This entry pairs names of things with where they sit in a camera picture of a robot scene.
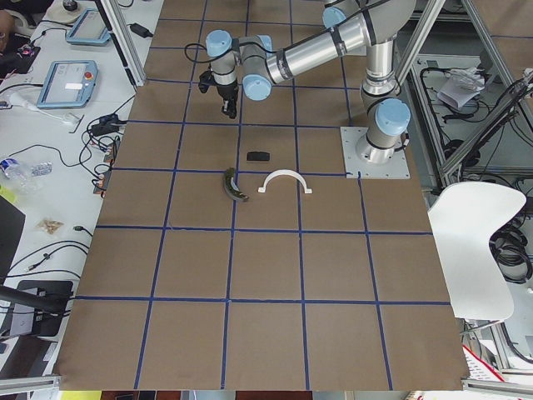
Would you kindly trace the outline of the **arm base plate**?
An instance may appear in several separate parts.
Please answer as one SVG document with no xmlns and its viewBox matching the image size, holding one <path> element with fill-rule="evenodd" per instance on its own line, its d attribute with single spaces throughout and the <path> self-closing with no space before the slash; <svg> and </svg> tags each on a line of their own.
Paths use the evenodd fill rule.
<svg viewBox="0 0 533 400">
<path fill-rule="evenodd" d="M 367 141 L 367 127 L 341 127 L 340 130 L 346 178 L 411 178 L 399 137 L 393 147 L 378 149 Z"/>
</svg>

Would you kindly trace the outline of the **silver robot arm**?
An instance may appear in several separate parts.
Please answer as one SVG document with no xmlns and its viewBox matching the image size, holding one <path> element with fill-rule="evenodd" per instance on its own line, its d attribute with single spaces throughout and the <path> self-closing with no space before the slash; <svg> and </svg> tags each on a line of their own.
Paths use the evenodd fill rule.
<svg viewBox="0 0 533 400">
<path fill-rule="evenodd" d="M 209 56 L 208 68 L 200 75 L 198 88 L 206 93 L 215 87 L 222 98 L 222 113 L 233 119 L 239 93 L 262 101 L 274 85 L 334 59 L 353 58 L 364 48 L 366 75 L 361 81 L 361 100 L 372 123 L 357 146 L 363 158 L 382 163 L 392 155 L 405 130 L 390 129 L 380 118 L 400 85 L 393 61 L 396 36 L 415 8 L 416 2 L 402 0 L 328 1 L 322 13 L 324 28 L 288 47 L 274 48 L 268 35 L 233 37 L 225 30 L 212 31 L 203 45 Z"/>
</svg>

